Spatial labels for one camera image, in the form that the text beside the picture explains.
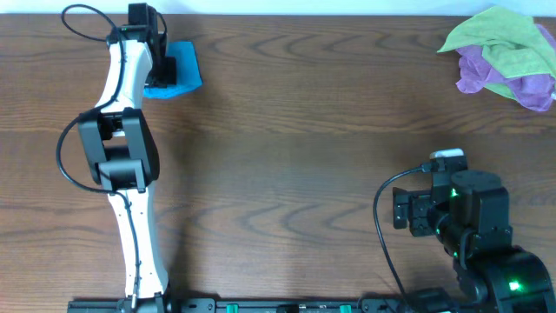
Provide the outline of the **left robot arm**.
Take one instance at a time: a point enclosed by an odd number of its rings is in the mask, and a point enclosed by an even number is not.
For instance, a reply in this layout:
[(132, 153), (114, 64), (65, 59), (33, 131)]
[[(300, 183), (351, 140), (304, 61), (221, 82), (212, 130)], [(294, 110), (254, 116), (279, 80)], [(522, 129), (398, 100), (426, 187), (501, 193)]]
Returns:
[(159, 154), (142, 112), (145, 88), (175, 83), (175, 59), (166, 55), (157, 11), (129, 6), (128, 22), (107, 36), (110, 66), (99, 102), (78, 124), (95, 183), (115, 212), (125, 262), (125, 298), (119, 312), (174, 312), (169, 276), (157, 246), (153, 200)]

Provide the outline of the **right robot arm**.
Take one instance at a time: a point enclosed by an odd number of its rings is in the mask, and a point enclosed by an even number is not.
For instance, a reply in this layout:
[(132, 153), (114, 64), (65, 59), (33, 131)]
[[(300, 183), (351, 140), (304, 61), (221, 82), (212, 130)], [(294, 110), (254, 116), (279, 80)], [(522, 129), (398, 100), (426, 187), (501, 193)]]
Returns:
[(471, 170), (465, 156), (434, 157), (420, 171), (428, 190), (393, 190), (393, 223), (435, 236), (453, 259), (461, 291), (476, 312), (553, 312), (546, 266), (513, 244), (509, 193), (498, 175)]

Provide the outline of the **blue microfiber cloth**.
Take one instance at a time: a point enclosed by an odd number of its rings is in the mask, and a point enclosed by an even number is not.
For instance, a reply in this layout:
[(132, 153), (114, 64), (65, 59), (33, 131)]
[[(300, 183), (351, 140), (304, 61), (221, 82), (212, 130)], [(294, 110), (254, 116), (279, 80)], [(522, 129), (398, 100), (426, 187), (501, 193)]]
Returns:
[(191, 42), (168, 45), (162, 67), (148, 79), (143, 96), (167, 100), (195, 91), (202, 86), (202, 76)]

